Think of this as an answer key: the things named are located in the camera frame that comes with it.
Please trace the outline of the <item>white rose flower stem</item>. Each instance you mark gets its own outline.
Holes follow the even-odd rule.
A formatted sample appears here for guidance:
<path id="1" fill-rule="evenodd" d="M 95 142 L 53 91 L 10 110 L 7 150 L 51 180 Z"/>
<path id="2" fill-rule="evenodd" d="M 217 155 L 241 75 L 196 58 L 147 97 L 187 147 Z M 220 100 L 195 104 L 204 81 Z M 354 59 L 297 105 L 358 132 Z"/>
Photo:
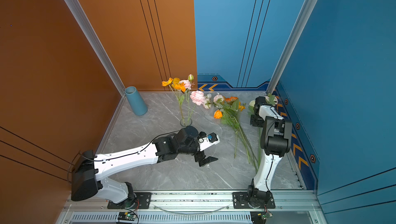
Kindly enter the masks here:
<path id="1" fill-rule="evenodd" d="M 249 103 L 249 115 L 250 116 L 254 115 L 254 105 L 255 105 L 255 100 L 250 101 L 250 103 Z M 257 130 L 257 144 L 258 144 L 257 165 L 259 166 L 261 163 L 261 155 L 262 155 L 262 149 L 260 147 L 262 128 L 256 127 L 256 130 Z"/>

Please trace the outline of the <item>clear glass vase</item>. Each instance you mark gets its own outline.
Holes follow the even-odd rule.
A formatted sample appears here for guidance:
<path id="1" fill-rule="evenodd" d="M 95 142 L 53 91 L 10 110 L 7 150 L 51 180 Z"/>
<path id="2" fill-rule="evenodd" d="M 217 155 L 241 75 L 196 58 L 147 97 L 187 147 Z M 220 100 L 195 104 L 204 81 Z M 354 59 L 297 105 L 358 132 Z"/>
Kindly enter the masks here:
<path id="1" fill-rule="evenodd" d="M 185 128 L 187 126 L 191 126 L 192 125 L 192 119 L 191 118 L 182 118 L 180 120 L 180 125 Z"/>

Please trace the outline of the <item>pink peony flower stem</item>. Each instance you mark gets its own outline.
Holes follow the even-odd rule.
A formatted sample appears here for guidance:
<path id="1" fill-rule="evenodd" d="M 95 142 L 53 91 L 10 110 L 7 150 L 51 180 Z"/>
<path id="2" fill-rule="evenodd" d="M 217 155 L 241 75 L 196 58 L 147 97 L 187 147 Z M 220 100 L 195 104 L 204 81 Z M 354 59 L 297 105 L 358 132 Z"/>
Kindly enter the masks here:
<path id="1" fill-rule="evenodd" d="M 201 91 L 193 91 L 192 87 L 194 85 L 194 76 L 189 74 L 186 80 L 181 80 L 184 82 L 186 87 L 185 92 L 185 102 L 187 102 L 188 112 L 184 115 L 186 118 L 192 118 L 195 106 L 203 105 L 206 101 L 206 97 Z"/>

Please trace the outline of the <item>orange poppy flower stem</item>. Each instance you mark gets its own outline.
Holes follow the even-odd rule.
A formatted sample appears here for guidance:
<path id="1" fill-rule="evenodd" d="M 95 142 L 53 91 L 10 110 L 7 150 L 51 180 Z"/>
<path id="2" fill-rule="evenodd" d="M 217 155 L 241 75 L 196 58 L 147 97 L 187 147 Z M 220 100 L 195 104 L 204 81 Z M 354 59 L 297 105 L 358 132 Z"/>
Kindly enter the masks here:
<path id="1" fill-rule="evenodd" d="M 171 92 L 175 95 L 178 102 L 181 119 L 185 118 L 183 113 L 183 103 L 185 100 L 185 92 L 186 92 L 186 87 L 184 82 L 182 82 L 179 78 L 169 78 L 167 81 L 162 81 L 161 84 L 163 87 L 168 87 L 171 90 Z"/>

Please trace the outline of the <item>pink rose flower stem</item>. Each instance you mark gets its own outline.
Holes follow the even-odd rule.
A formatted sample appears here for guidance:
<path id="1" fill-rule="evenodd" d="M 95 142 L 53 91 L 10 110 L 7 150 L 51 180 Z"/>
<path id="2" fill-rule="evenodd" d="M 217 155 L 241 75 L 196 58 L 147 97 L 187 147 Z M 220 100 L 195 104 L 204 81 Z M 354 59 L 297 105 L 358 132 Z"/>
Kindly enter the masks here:
<path id="1" fill-rule="evenodd" d="M 276 106 L 278 104 L 278 99 L 275 95 L 268 94 L 265 96 L 266 99 L 266 104 L 269 104 L 271 106 Z"/>

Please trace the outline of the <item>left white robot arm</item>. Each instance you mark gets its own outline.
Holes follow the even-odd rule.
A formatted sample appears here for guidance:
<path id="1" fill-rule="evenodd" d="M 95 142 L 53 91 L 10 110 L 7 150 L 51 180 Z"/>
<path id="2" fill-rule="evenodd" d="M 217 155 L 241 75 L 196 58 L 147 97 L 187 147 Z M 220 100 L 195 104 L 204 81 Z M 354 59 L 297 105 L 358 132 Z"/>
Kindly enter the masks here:
<path id="1" fill-rule="evenodd" d="M 98 197 L 108 201 L 108 209 L 148 208 L 150 202 L 134 193 L 129 182 L 118 182 L 110 176 L 132 168 L 154 165 L 176 159 L 180 154 L 191 155 L 203 167 L 217 160 L 204 151 L 220 142 L 215 133 L 199 132 L 193 126 L 160 134 L 149 143 L 108 154 L 94 154 L 88 150 L 79 156 L 71 169 L 71 200 L 84 201 Z"/>

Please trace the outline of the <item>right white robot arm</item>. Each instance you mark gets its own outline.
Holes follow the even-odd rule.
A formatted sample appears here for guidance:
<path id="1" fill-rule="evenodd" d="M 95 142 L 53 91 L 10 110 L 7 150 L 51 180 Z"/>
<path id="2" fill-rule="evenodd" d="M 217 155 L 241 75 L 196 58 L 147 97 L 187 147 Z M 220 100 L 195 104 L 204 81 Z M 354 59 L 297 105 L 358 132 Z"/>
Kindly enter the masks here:
<path id="1" fill-rule="evenodd" d="M 256 176 L 247 190 L 247 202 L 252 208 L 275 208 L 271 192 L 272 180 L 282 158 L 290 151 L 292 122 L 278 114 L 269 98 L 257 97 L 250 124 L 262 128 L 261 162 Z"/>

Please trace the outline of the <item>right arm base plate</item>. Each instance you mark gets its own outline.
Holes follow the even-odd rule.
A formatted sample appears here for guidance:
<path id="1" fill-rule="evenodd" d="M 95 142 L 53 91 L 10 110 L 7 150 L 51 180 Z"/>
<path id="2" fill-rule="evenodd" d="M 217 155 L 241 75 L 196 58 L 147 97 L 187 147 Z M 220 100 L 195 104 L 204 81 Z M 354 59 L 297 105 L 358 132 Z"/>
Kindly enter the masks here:
<path id="1" fill-rule="evenodd" d="M 271 192 L 259 192 L 259 196 L 248 196 L 247 192 L 233 192 L 235 209 L 275 209 L 275 200 Z"/>

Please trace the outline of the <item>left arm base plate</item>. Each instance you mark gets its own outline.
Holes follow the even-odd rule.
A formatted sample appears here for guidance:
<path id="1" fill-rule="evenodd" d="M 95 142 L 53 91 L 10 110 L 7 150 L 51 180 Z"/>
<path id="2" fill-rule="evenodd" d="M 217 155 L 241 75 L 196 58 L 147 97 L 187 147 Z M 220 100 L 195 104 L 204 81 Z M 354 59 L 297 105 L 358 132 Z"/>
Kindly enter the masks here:
<path id="1" fill-rule="evenodd" d="M 146 210 L 149 209 L 151 203 L 151 192 L 138 192 L 134 194 L 134 199 L 126 199 L 121 203 L 108 202 L 107 208 L 112 210 L 118 209 L 132 209 L 132 210 Z"/>

